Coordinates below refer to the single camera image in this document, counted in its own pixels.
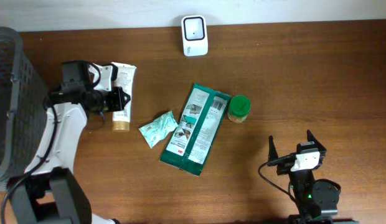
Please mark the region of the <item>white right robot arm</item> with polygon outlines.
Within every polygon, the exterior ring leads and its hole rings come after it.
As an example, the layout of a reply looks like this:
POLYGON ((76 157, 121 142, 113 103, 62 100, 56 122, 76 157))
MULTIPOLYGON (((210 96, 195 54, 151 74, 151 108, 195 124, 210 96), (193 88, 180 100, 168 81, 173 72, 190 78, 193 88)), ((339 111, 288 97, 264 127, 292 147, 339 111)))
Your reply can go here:
POLYGON ((335 220, 341 186, 328 179, 316 180, 313 171, 322 166, 327 149, 306 131, 307 141, 296 146, 296 152, 280 157, 273 137, 268 138, 269 153, 266 166, 276 167, 278 175, 288 175, 288 190, 284 191, 298 209, 288 223, 356 223, 352 219, 335 220))

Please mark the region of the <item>green wipes pack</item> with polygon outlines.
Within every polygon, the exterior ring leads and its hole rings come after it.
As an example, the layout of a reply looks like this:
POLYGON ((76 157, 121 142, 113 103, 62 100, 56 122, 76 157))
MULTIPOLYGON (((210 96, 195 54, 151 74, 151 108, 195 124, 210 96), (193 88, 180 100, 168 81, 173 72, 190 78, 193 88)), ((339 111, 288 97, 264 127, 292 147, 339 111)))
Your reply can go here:
POLYGON ((159 160, 200 176, 230 100, 230 95, 194 84, 159 160))

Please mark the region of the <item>mint green tissue pack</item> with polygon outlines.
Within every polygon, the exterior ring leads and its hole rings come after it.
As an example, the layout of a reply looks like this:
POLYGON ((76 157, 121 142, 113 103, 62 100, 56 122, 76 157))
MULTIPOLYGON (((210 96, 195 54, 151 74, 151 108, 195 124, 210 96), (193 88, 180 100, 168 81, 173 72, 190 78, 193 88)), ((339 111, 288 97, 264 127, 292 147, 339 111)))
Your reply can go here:
POLYGON ((172 111, 168 111, 156 118, 153 122, 139 128, 143 138, 152 149, 159 141, 162 141, 169 133, 178 127, 172 111))

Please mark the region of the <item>white cream tube gold cap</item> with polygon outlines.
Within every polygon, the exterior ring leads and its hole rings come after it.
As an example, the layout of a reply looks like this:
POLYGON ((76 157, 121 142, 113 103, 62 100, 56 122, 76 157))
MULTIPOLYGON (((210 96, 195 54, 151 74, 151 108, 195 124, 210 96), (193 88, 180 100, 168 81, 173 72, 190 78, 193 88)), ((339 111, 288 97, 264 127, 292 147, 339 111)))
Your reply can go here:
POLYGON ((123 110, 113 113, 113 131, 127 132, 131 122, 131 100, 136 66, 117 62, 111 64, 117 68, 114 87, 122 89, 121 99, 125 101, 123 110))

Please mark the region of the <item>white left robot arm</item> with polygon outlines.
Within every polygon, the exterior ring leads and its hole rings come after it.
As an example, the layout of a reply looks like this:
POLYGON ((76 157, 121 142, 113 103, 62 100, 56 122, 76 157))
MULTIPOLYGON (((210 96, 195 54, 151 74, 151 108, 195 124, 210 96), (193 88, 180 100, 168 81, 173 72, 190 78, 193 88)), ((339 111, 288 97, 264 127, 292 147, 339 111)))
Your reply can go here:
POLYGON ((73 167, 89 115, 123 111, 131 96, 114 84, 120 76, 114 62, 64 62, 62 74, 62 84, 44 98, 46 124, 37 151, 24 173, 7 184, 1 223, 7 205, 18 223, 118 223, 92 212, 73 167))

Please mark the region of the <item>green lid jar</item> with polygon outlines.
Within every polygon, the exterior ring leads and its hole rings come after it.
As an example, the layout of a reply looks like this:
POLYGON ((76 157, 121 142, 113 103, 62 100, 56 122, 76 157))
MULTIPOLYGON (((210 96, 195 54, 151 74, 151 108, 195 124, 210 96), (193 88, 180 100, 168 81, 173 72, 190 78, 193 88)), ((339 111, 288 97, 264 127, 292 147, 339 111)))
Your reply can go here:
POLYGON ((246 120, 251 110, 250 100, 243 95, 238 95, 230 100, 227 115, 229 120, 234 123, 242 123, 246 120))

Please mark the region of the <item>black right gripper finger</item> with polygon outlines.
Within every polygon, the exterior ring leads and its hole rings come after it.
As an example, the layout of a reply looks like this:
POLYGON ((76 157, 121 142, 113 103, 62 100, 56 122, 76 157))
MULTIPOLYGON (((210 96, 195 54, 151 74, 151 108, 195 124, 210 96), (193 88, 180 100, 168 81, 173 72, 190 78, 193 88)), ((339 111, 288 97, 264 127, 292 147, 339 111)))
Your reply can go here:
POLYGON ((273 161, 273 160, 278 158, 278 153, 277 153, 274 141, 273 141, 273 136, 268 137, 268 146, 269 146, 268 162, 270 162, 270 161, 273 161))
POLYGON ((306 134, 307 134, 308 142, 312 141, 313 143, 315 143, 315 145, 319 149, 319 151, 324 151, 324 146, 314 137, 314 135, 312 134, 312 132, 309 129, 306 131, 306 134))

